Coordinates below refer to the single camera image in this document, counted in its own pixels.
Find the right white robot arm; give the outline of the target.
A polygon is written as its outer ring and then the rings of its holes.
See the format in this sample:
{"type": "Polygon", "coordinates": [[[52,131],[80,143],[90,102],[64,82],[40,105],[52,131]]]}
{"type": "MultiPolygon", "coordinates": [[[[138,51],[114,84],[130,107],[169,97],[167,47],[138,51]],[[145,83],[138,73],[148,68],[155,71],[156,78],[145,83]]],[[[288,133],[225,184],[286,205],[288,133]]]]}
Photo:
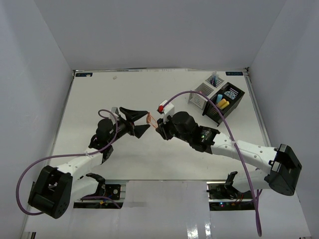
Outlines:
{"type": "Polygon", "coordinates": [[[198,125],[187,112],[158,119],[157,124],[156,131],[165,140],[175,137],[196,151],[229,157],[256,167],[249,173],[231,172],[225,183],[209,188],[208,193],[215,198],[235,199],[251,188],[294,195],[302,165],[290,146],[265,147],[233,141],[214,128],[198,125]]]}

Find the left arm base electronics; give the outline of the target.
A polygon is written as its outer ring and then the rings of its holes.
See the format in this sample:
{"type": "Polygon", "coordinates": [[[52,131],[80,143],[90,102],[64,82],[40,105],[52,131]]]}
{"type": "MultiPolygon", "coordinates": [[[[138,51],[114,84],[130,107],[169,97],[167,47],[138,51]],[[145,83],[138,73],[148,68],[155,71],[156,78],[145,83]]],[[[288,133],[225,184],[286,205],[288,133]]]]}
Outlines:
{"type": "Polygon", "coordinates": [[[78,209],[120,209],[125,191],[126,182],[87,173],[73,182],[70,201],[78,209]]]}

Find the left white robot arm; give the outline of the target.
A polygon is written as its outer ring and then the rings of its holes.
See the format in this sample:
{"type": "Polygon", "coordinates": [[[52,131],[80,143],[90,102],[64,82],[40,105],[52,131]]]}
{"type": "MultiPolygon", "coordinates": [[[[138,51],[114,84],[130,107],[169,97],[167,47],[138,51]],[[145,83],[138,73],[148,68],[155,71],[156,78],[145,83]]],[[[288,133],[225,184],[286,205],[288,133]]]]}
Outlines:
{"type": "Polygon", "coordinates": [[[33,185],[28,204],[54,219],[60,218],[69,204],[76,200],[108,200],[106,180],[92,169],[102,165],[113,152],[112,144],[128,134],[141,138],[149,124],[135,125],[148,115],[147,111],[135,111],[123,107],[112,108],[97,124],[88,148],[71,160],[52,167],[45,166],[33,185]]]}

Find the purple gel pen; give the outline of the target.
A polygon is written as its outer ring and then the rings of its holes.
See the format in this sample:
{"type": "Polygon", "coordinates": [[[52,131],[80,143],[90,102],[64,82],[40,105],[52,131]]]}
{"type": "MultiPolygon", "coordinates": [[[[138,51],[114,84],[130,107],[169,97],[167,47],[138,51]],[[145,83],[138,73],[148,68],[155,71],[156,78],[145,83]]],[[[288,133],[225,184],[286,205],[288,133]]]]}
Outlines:
{"type": "Polygon", "coordinates": [[[215,85],[216,85],[215,81],[216,81],[216,74],[215,74],[215,73],[212,73],[211,78],[210,78],[210,83],[211,83],[213,86],[215,86],[215,85]]]}

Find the orange highlighter marker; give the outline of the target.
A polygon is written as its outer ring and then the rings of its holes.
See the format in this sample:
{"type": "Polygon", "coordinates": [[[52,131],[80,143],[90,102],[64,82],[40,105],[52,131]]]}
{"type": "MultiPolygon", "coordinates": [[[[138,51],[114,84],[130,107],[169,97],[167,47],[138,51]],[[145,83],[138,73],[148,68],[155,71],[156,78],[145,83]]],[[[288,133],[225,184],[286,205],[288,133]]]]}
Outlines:
{"type": "Polygon", "coordinates": [[[222,99],[217,106],[220,108],[227,100],[226,99],[222,99]]]}

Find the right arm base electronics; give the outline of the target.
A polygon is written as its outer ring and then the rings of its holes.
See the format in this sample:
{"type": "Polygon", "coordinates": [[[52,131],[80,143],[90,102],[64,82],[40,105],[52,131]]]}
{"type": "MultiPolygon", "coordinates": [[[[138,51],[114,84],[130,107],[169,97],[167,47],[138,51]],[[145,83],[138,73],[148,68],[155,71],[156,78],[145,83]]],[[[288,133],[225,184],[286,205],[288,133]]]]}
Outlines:
{"type": "Polygon", "coordinates": [[[226,181],[207,182],[206,192],[208,194],[210,211],[254,211],[250,191],[239,192],[232,186],[237,171],[231,172],[226,181]]]}

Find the yellow highlighter marker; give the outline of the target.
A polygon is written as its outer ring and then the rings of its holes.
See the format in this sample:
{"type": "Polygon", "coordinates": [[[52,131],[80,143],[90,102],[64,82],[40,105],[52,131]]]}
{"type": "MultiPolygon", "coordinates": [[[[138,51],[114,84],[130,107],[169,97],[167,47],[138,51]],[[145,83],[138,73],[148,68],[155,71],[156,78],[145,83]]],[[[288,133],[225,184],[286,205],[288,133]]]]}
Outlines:
{"type": "Polygon", "coordinates": [[[223,109],[225,109],[227,106],[229,106],[229,101],[226,101],[226,102],[220,107],[220,109],[223,110],[223,109]]]}

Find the round blue-white tape tin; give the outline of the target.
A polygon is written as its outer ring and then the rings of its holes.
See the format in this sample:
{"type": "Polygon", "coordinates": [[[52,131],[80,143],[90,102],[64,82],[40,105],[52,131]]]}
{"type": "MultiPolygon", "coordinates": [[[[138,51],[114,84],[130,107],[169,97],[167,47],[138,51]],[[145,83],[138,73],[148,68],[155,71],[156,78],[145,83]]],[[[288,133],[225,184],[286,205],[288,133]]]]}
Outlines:
{"type": "Polygon", "coordinates": [[[237,97],[237,94],[232,91],[226,91],[224,95],[230,98],[231,100],[234,100],[237,97]]]}

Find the green gel pen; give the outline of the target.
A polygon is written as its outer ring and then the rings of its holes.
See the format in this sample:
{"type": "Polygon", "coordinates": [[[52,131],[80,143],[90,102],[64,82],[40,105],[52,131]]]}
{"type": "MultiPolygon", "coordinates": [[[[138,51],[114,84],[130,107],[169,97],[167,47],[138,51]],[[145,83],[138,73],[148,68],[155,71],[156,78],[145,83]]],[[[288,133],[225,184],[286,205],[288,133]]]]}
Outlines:
{"type": "Polygon", "coordinates": [[[219,78],[218,74],[216,72],[214,72],[214,75],[212,77],[214,86],[216,86],[216,84],[218,82],[218,78],[219,78]]]}

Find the blue highlighter marker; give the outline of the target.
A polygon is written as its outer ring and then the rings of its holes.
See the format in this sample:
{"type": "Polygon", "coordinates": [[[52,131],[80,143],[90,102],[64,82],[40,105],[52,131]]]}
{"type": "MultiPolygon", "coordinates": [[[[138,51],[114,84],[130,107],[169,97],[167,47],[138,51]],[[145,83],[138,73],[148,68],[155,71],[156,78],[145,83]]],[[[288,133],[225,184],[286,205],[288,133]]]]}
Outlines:
{"type": "Polygon", "coordinates": [[[221,94],[217,95],[216,104],[218,104],[222,100],[223,96],[221,94]]]}

